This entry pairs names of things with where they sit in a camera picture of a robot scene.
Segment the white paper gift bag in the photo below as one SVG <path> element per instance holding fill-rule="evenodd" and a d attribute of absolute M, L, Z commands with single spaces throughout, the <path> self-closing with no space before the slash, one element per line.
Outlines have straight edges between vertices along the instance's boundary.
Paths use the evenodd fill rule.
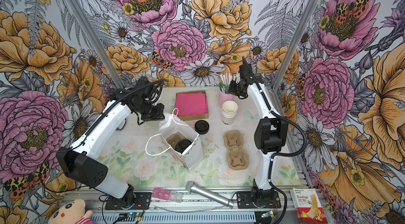
<path fill-rule="evenodd" d="M 190 171 L 204 158 L 201 138 L 199 133 L 178 117 L 178 112 L 179 109 L 175 108 L 171 114 L 166 114 L 159 124 L 159 133 L 149 138 L 160 138 L 164 150 L 155 154 L 149 153 L 150 142 L 147 141 L 145 153 L 149 156 L 159 156 L 168 152 Z"/>

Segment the brown pulp cup carrier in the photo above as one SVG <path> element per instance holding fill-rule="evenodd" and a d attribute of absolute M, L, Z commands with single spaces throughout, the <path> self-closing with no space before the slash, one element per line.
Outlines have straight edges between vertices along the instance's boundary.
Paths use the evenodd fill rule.
<path fill-rule="evenodd" d="M 224 134 L 224 144 L 228 149 L 227 163 L 232 170 L 245 170 L 249 161 L 243 149 L 244 138 L 240 131 L 231 130 Z"/>

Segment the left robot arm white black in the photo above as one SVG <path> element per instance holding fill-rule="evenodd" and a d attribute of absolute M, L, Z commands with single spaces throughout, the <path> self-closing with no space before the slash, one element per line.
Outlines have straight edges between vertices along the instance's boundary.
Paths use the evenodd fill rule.
<path fill-rule="evenodd" d="M 134 188 L 109 173 L 98 158 L 115 130 L 134 113 L 138 124 L 161 121 L 164 105 L 158 102 L 164 80 L 137 81 L 132 88 L 117 89 L 95 122 L 70 147 L 61 147 L 56 158 L 64 174 L 89 188 L 113 198 L 119 207 L 130 208 L 136 201 Z"/>

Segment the black plastic cup lid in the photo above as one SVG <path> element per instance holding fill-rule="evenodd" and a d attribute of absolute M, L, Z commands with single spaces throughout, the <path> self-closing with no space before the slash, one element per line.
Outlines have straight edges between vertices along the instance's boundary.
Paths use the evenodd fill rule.
<path fill-rule="evenodd" d="M 191 144 L 192 144 L 192 141 L 190 141 L 188 139 L 180 140 L 175 145 L 175 150 L 179 153 L 183 153 Z"/>

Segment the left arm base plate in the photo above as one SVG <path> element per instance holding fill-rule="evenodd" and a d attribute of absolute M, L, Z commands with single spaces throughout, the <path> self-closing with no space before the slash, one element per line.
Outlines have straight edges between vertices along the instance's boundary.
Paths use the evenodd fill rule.
<path fill-rule="evenodd" d="M 128 201 L 125 198 L 117 199 L 112 196 L 108 196 L 105 204 L 106 210 L 148 210 L 151 202 L 150 192 L 134 192 L 132 201 Z"/>

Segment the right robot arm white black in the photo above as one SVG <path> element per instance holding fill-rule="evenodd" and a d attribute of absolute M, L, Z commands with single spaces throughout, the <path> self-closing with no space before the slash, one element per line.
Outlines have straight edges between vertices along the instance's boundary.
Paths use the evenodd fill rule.
<path fill-rule="evenodd" d="M 290 119 L 279 114 L 266 90 L 261 75 L 255 75 L 252 66 L 245 58 L 239 67 L 239 80 L 232 80 L 230 93 L 239 99 L 251 98 L 258 110 L 259 120 L 254 133 L 256 148 L 261 152 L 258 173 L 253 182 L 251 195 L 238 197 L 241 202 L 252 202 L 254 207 L 263 208 L 273 203 L 278 206 L 278 190 L 272 184 L 276 158 L 301 155 L 307 148 L 309 139 L 304 130 Z M 293 153 L 283 153 L 290 126 L 293 126 L 303 137 L 303 144 Z"/>

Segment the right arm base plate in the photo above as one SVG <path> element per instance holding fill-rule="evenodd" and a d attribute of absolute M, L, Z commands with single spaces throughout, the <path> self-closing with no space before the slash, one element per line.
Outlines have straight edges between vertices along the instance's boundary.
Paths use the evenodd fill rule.
<path fill-rule="evenodd" d="M 259 197 L 252 191 L 236 192 L 238 209 L 275 209 L 281 207 L 281 201 L 276 191 L 269 192 L 271 195 Z"/>

